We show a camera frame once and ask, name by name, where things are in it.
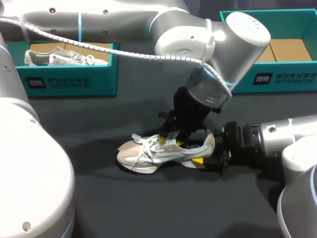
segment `table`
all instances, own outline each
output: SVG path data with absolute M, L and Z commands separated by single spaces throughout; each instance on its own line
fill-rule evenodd
M 285 7 L 281 0 L 267 6 L 261 0 L 186 2 L 193 14 L 212 20 L 220 10 L 234 7 Z M 153 53 L 144 43 L 122 44 L 121 49 Z M 267 174 L 261 171 L 230 167 L 221 176 L 172 164 L 152 175 L 138 175 L 116 165 L 119 145 L 132 133 L 157 129 L 162 124 L 158 111 L 173 107 L 173 94 L 187 78 L 164 72 L 156 62 L 121 58 L 116 98 L 31 101 L 43 127 L 74 165 L 74 238 L 283 237 L 274 211 L 283 186 L 264 179 Z M 312 93 L 234 95 L 207 124 L 219 128 L 232 120 L 261 123 L 317 114 L 316 99 Z

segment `cable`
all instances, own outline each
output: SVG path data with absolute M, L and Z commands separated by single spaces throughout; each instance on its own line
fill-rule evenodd
M 8 23 L 12 25 L 17 25 L 21 27 L 21 23 L 15 20 L 11 19 L 6 19 L 6 18 L 0 18 L 0 22 L 3 23 Z M 29 24 L 24 24 L 27 30 L 34 32 L 40 36 L 43 36 L 45 38 L 54 40 L 54 41 L 59 41 L 63 42 L 66 44 L 74 45 L 74 46 L 79 46 L 83 47 L 89 50 L 94 50 L 94 51 L 99 51 L 99 52 L 105 52 L 108 54 L 113 54 L 113 55 L 118 55 L 118 56 L 126 56 L 126 57 L 132 57 L 136 59 L 146 59 L 146 60 L 159 60 L 159 61 L 182 61 L 182 62 L 190 62 L 190 63 L 195 63 L 197 65 L 200 65 L 202 61 L 200 59 L 194 59 L 190 57 L 180 57 L 180 56 L 155 56 L 155 55 L 145 55 L 145 54 L 138 54 L 138 53 L 132 53 L 132 52 L 126 52 L 126 51 L 119 51 L 119 50 L 114 50 L 114 49 L 108 49 L 108 48 L 103 48 L 103 47 L 98 47 L 98 46 L 93 46 L 87 43 L 82 43 L 78 41 L 73 41 L 61 36 L 56 36 L 50 33 L 47 33 L 45 31 L 42 31 L 34 26 L 31 26 Z M 204 63 L 203 66 L 213 75 L 215 76 L 217 82 L 219 85 L 222 87 L 222 89 L 225 91 L 227 98 L 224 100 L 222 103 L 222 107 L 225 106 L 225 104 L 232 98 L 232 94 L 227 87 L 227 85 L 223 82 L 221 77 L 218 75 L 218 73 L 215 71 L 213 67 L 211 67 L 209 64 Z

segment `shoe box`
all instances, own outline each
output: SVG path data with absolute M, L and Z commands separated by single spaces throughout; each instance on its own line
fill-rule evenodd
M 89 43 L 118 49 L 118 44 Z M 24 66 L 30 49 L 48 53 L 57 46 L 81 55 L 92 55 L 108 65 Z M 117 92 L 116 56 L 57 42 L 11 42 L 7 44 L 28 97 L 113 97 Z
M 271 42 L 233 93 L 317 91 L 317 11 L 248 10 L 271 34 Z M 220 12 L 225 21 L 231 11 Z

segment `sneaker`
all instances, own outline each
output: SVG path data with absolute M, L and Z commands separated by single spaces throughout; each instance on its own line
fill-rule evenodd
M 194 160 L 209 157 L 215 146 L 214 136 L 210 132 L 196 132 L 203 139 L 191 140 L 193 144 L 176 141 L 178 132 L 170 133 L 167 138 L 159 135 L 142 138 L 132 134 L 133 140 L 121 145 L 117 155 L 118 162 L 125 168 L 142 174 L 152 174 L 168 161 L 176 161 L 189 167 L 202 169 L 204 165 Z
M 82 56 L 74 51 L 67 51 L 56 47 L 49 53 L 37 53 L 32 50 L 25 52 L 26 66 L 40 65 L 107 65 L 108 62 L 95 59 L 92 55 Z

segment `logo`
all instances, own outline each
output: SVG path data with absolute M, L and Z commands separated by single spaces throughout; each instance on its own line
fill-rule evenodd
M 257 73 L 253 85 L 266 85 L 271 81 L 272 73 Z
M 27 77 L 25 79 L 28 82 L 30 88 L 46 88 L 41 77 Z

